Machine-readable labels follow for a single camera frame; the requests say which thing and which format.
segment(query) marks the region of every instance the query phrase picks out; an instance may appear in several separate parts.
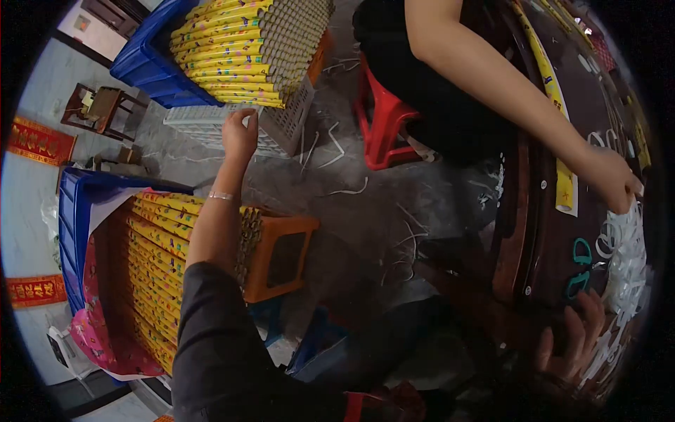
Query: white plastic crate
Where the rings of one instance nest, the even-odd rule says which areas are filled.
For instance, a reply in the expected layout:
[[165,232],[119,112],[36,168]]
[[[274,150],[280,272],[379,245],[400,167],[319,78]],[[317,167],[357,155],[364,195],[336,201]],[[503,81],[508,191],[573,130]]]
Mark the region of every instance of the white plastic crate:
[[244,108],[258,109],[257,155],[290,158],[295,154],[300,133],[314,99],[314,88],[307,76],[300,88],[286,102],[285,109],[250,106],[245,104],[195,105],[175,107],[169,110],[164,124],[190,138],[200,141],[205,147],[223,149],[221,140],[223,121],[233,111]]

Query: teal scissors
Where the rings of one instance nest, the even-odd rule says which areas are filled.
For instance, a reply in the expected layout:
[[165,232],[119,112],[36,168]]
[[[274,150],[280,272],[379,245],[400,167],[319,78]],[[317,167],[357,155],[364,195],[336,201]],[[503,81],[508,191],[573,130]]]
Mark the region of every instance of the teal scissors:
[[[579,244],[582,244],[584,246],[586,252],[585,255],[576,254],[577,246]],[[589,243],[585,239],[577,238],[574,241],[574,246],[572,249],[572,259],[574,260],[575,263],[579,265],[590,265],[591,262],[593,262],[593,255],[591,255],[591,247],[589,246]],[[581,290],[586,290],[586,286],[590,278],[591,278],[590,271],[586,271],[584,273],[580,273],[572,277],[570,279],[570,282],[567,283],[567,290],[566,290],[567,299],[572,300]]]

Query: silver bracelet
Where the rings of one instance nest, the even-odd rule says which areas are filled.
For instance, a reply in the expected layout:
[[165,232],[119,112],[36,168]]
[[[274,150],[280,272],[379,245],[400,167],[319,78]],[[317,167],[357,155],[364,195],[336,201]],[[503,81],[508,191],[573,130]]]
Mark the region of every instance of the silver bracelet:
[[231,201],[234,199],[234,196],[232,196],[229,193],[224,193],[224,192],[209,192],[209,198],[218,198],[218,199],[224,199],[226,201]]

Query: hand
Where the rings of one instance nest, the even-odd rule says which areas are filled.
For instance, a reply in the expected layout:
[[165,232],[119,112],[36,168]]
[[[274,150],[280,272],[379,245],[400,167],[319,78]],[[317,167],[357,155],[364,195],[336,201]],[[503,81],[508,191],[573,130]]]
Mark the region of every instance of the hand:
[[548,372],[568,383],[588,366],[595,342],[605,326],[605,309],[595,290],[591,289],[590,295],[579,292],[576,297],[583,308],[585,321],[581,321],[572,307],[565,307],[565,326],[569,339],[564,356],[551,356],[554,339],[550,327],[546,327],[541,334],[535,355],[536,370]]
[[[244,117],[248,127],[244,126]],[[258,147],[258,111],[243,109],[230,113],[223,123],[223,148],[225,159],[231,163],[248,165]]]
[[612,212],[628,213],[635,196],[644,193],[642,183],[614,150],[591,145],[588,151],[588,164],[578,175],[602,196]]

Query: person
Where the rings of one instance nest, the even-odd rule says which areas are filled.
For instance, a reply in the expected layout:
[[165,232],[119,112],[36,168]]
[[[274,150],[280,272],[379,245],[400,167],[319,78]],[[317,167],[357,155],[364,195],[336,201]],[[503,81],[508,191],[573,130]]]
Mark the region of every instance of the person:
[[422,115],[407,125],[409,134],[444,159],[468,165],[485,158],[516,124],[613,212],[627,213],[643,191],[640,180],[619,154],[587,143],[502,55],[508,45],[490,26],[500,19],[485,15],[498,1],[364,0],[354,12],[354,35],[378,82]]
[[[246,116],[248,127],[243,123]],[[257,147],[257,134],[255,110],[237,111],[226,118],[225,158],[192,232],[173,362],[176,421],[410,420],[401,419],[406,411],[387,400],[306,384],[272,363],[246,312],[234,274],[242,181]],[[536,371],[565,382],[588,363],[604,324],[600,297],[594,291],[579,293],[578,301],[583,319],[572,308],[565,310],[568,347],[564,356],[552,355],[554,338],[546,329],[534,365]],[[386,344],[383,354],[395,346]],[[367,358],[373,363],[378,359]]]

